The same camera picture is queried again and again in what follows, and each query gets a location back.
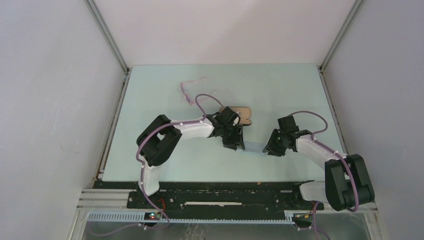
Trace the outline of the blue cleaning cloth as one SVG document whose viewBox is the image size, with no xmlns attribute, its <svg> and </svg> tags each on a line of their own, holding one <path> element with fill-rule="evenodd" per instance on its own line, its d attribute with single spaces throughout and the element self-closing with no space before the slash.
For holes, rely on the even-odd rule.
<svg viewBox="0 0 424 240">
<path fill-rule="evenodd" d="M 242 153 L 252 154 L 257 156 L 266 156 L 267 154 L 263 152 L 265 146 L 266 145 L 261 142 L 246 141 L 244 143 L 244 150 L 242 150 Z"/>
</svg>

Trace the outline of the pink transparent sunglasses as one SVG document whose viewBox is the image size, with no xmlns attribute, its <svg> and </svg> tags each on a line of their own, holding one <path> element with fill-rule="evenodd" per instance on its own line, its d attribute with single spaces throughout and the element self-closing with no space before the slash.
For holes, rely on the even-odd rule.
<svg viewBox="0 0 424 240">
<path fill-rule="evenodd" d="M 208 78 L 203 76 L 196 80 L 188 80 L 180 83 L 180 90 L 183 98 L 190 106 L 196 104 L 196 96 L 206 93 Z"/>
</svg>

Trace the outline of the black glasses case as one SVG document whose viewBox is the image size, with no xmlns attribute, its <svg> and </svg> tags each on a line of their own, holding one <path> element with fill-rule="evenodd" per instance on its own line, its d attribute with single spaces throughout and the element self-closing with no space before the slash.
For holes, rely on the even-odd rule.
<svg viewBox="0 0 424 240">
<path fill-rule="evenodd" d="M 252 121 L 252 110 L 249 107 L 226 106 L 221 107 L 218 115 L 215 117 L 217 121 L 226 126 L 250 126 Z"/>
</svg>

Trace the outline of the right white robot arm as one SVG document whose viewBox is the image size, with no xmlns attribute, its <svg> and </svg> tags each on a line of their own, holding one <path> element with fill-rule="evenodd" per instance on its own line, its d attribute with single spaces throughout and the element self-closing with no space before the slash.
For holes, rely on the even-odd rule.
<svg viewBox="0 0 424 240">
<path fill-rule="evenodd" d="M 304 209 L 310 202 L 328 203 L 334 210 L 356 212 L 360 205 L 375 200 L 375 191 L 359 154 L 346 154 L 325 145 L 316 134 L 301 130 L 292 115 L 279 118 L 263 152 L 283 157 L 287 150 L 302 154 L 324 170 L 323 181 L 305 181 L 295 187 L 291 204 Z"/>
</svg>

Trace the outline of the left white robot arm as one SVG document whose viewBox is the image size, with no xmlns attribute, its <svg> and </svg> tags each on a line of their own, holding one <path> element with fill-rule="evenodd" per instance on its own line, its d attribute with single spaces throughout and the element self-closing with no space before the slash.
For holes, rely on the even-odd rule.
<svg viewBox="0 0 424 240">
<path fill-rule="evenodd" d="M 248 107 L 221 107 L 218 112 L 194 120 L 175 121 L 166 115 L 157 116 L 138 136 L 136 160 L 142 164 L 138 201 L 145 208 L 158 202 L 159 177 L 162 165 L 170 158 L 181 140 L 220 137 L 224 148 L 245 150 L 243 128 L 252 124 Z"/>
</svg>

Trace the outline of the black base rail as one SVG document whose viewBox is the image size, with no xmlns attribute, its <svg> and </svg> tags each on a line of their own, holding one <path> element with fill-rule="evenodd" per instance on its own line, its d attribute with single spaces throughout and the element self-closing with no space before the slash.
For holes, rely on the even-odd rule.
<svg viewBox="0 0 424 240">
<path fill-rule="evenodd" d="M 298 195 L 298 184 L 163 181 L 149 198 L 168 218 L 283 220 L 290 211 L 309 212 L 314 207 L 313 201 Z"/>
</svg>

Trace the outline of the right corner frame post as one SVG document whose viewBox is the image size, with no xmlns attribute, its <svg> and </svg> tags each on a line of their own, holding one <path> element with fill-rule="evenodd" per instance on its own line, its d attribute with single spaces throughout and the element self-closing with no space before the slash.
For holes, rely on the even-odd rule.
<svg viewBox="0 0 424 240">
<path fill-rule="evenodd" d="M 356 18 L 357 14 L 359 13 L 362 5 L 364 4 L 365 0 L 355 0 L 352 7 L 350 8 L 346 18 L 344 19 L 334 41 L 332 42 L 327 54 L 325 55 L 322 63 L 319 66 L 319 70 L 321 72 L 324 72 L 325 69 L 328 67 L 330 61 L 332 60 L 334 54 L 336 53 L 340 43 L 342 42 L 344 36 L 348 32 L 350 26 L 352 25 L 354 19 Z"/>
</svg>

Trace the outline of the corner frame post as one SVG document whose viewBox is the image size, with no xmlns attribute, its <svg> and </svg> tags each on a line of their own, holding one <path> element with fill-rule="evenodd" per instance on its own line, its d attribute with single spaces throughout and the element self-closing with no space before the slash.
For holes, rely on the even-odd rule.
<svg viewBox="0 0 424 240">
<path fill-rule="evenodd" d="M 97 3 L 95 0 L 84 0 L 88 10 L 90 11 L 94 21 L 96 22 L 101 34 L 103 35 L 107 45 L 111 49 L 114 57 L 116 58 L 120 68 L 125 74 L 128 74 L 130 67 L 127 65 L 123 54 L 121 53 L 113 35 L 110 31 Z"/>
<path fill-rule="evenodd" d="M 342 42 L 344 36 L 348 32 L 350 26 L 352 25 L 354 19 L 356 18 L 357 14 L 359 13 L 362 5 L 364 4 L 365 0 L 355 0 L 352 7 L 350 8 L 346 18 L 344 19 L 334 41 L 332 42 L 327 54 L 325 55 L 322 63 L 319 66 L 319 70 L 321 72 L 324 72 L 325 69 L 328 67 L 330 61 L 332 60 L 334 54 L 336 53 L 340 43 Z"/>
</svg>

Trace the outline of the aluminium frame extrusion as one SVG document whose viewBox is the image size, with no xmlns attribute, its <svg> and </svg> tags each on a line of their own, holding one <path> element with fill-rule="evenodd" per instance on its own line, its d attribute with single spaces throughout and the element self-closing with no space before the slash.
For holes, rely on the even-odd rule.
<svg viewBox="0 0 424 240">
<path fill-rule="evenodd" d="M 83 189 L 66 238 L 81 240 L 91 213 L 105 215 L 129 212 L 127 201 L 131 191 L 131 189 Z"/>
</svg>

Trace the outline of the left corner frame post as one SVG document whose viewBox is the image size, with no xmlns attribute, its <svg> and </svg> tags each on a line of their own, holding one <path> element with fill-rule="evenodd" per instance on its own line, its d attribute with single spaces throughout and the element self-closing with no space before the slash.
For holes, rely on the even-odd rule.
<svg viewBox="0 0 424 240">
<path fill-rule="evenodd" d="M 128 74 L 130 67 L 127 65 L 123 54 L 121 53 L 113 35 L 110 31 L 97 3 L 95 0 L 84 0 L 88 10 L 90 11 L 94 21 L 96 22 L 101 34 L 103 35 L 107 45 L 111 49 L 114 57 L 116 58 L 120 68 L 125 74 Z"/>
</svg>

